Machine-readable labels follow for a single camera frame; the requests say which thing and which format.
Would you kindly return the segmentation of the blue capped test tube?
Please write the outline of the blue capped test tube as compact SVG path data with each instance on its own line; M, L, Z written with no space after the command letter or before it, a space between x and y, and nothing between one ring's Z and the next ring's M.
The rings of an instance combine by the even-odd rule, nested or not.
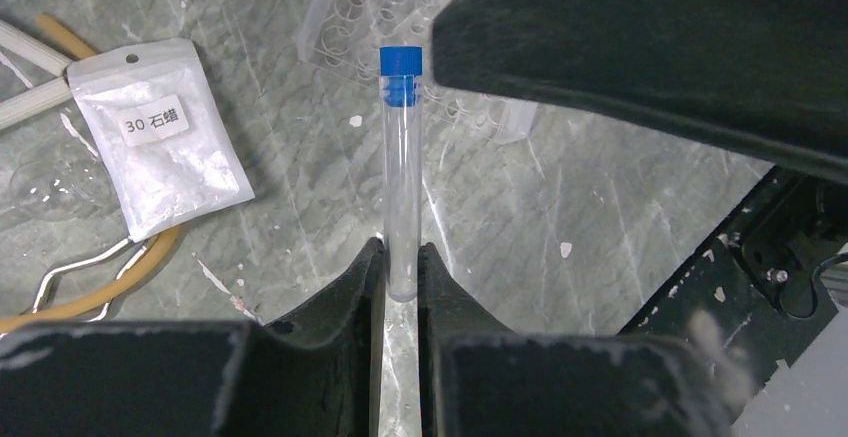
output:
M379 92L384 156L384 240L388 295L399 303L418 293L421 245L423 49L379 49Z

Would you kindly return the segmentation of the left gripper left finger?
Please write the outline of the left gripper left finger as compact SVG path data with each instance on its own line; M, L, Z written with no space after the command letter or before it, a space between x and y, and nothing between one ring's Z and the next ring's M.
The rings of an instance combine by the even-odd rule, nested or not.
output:
M288 314L33 324L1 342L5 436L373 436L385 249Z

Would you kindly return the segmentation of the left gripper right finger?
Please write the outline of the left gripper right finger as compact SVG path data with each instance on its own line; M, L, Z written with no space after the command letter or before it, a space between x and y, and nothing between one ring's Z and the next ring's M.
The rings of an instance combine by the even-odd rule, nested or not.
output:
M426 436L727 436L752 376L704 311L691 341L662 335L521 334L418 257L419 382Z

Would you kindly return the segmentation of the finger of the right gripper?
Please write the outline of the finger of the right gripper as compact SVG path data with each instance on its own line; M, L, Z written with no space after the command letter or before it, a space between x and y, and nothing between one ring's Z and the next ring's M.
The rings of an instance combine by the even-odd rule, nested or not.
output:
M452 0L443 86L847 179L847 0Z

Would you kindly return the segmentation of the clear test tube rack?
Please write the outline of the clear test tube rack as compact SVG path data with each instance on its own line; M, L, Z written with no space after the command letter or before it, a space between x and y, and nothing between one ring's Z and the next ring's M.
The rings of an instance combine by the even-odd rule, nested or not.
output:
M297 36L299 57L366 87L380 75L382 46L419 46L430 63L430 34L436 15L451 0L311 0ZM424 112L459 122L497 144L528 137L536 116L533 102L448 89L424 73Z

